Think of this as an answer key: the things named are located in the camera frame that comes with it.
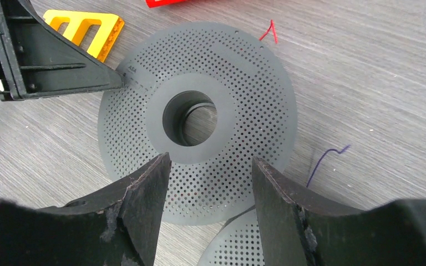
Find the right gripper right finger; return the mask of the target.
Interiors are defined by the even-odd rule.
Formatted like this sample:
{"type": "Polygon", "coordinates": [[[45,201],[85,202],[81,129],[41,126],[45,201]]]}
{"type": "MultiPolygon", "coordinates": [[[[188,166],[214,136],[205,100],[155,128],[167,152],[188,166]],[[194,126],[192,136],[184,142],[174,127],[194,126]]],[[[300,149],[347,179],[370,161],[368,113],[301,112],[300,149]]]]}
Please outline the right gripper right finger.
{"type": "Polygon", "coordinates": [[[252,161],[252,186],[266,265],[426,265],[426,199],[363,211],[261,158],[252,161]]]}

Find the grey spool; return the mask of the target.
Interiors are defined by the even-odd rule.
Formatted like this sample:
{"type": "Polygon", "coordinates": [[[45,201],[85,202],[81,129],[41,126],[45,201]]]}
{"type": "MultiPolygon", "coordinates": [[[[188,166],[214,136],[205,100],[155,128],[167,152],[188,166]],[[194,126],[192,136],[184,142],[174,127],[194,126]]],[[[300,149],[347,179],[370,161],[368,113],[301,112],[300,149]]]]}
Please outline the grey spool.
{"type": "Polygon", "coordinates": [[[169,153],[164,222],[225,221],[254,204],[254,157],[286,168],[295,94],[258,38],[221,23],[184,23],[138,44],[117,72],[125,85],[105,92],[99,109],[102,160],[117,180],[169,153]]]}
{"type": "Polygon", "coordinates": [[[197,264],[264,266],[256,210],[253,208],[225,223],[197,264]]]}

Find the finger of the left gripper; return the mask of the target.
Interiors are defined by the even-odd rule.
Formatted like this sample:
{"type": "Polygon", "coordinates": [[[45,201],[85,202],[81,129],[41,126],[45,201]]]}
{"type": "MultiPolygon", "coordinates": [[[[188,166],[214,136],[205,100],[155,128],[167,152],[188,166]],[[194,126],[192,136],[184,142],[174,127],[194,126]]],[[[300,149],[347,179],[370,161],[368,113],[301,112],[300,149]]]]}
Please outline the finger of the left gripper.
{"type": "Polygon", "coordinates": [[[61,96],[120,89],[122,77],[65,39],[30,1],[12,2],[12,40],[23,85],[19,96],[61,96]]]}

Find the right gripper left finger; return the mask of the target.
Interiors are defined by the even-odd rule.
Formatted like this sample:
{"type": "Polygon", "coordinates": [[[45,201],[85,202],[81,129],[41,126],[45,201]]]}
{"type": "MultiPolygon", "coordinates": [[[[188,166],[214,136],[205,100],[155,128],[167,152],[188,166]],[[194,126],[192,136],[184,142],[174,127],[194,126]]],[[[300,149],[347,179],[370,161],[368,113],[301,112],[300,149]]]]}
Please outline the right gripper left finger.
{"type": "Polygon", "coordinates": [[[0,198],[0,265],[153,265],[170,169],[158,155],[63,207],[0,198]]]}

